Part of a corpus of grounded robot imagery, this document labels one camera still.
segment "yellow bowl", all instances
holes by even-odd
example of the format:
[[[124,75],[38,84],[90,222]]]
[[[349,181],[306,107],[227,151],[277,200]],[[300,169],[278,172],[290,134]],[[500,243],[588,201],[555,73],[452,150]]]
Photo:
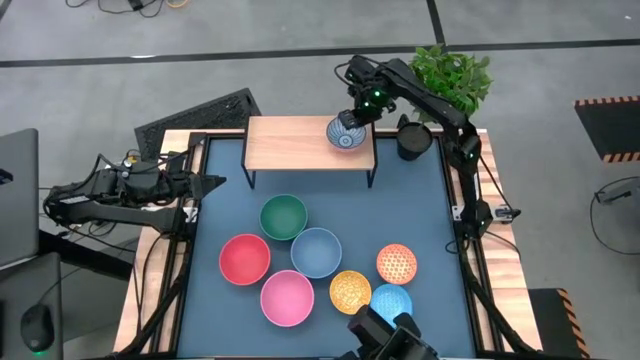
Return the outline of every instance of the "yellow bowl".
[[[329,296],[336,309],[347,315],[354,315],[362,305],[371,302],[371,285],[364,275],[346,270],[331,280]]]

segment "orange bowl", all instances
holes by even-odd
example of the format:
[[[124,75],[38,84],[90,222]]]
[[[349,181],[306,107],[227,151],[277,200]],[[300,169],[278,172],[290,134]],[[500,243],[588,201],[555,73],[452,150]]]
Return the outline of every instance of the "orange bowl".
[[[402,244],[391,244],[378,253],[376,267],[384,281],[404,285],[416,276],[418,261],[408,247]]]

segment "red bowl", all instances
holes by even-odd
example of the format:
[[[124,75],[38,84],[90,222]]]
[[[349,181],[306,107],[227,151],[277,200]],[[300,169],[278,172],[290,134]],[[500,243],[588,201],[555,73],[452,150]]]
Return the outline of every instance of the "red bowl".
[[[241,234],[229,240],[220,251],[220,272],[234,285],[251,285],[269,269],[271,251],[259,236]]]

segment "blue table surface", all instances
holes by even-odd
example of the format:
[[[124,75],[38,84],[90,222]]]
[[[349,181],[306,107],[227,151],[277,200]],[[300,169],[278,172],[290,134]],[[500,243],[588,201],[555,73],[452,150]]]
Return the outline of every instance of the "blue table surface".
[[[251,190],[240,167],[242,140],[213,140],[207,174],[227,182],[203,201],[185,302],[178,356],[340,356],[359,343],[347,329],[349,316],[331,304],[333,277],[311,280],[315,305],[302,324],[280,328],[260,309],[265,280],[294,269],[290,242],[268,240],[258,216],[270,197],[291,193],[309,212],[308,227],[324,227],[340,239],[343,259],[337,274],[355,270],[373,289],[384,284],[376,271],[378,251],[402,243],[418,259],[418,272],[405,285],[414,304],[422,339],[440,356],[474,355],[460,266],[445,252],[453,240],[450,205],[439,149],[432,146],[414,162],[402,161],[394,139],[379,139],[378,173],[367,188],[364,172],[258,172]],[[257,284],[228,283],[218,267],[222,246],[234,235],[262,236],[271,249],[271,267]]]

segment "green bowl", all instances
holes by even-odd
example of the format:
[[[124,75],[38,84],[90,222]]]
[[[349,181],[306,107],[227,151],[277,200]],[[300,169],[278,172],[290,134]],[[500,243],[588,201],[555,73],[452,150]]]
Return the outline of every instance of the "green bowl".
[[[260,211],[260,227],[270,238],[295,239],[307,226],[307,208],[293,195],[278,195],[267,201]]]

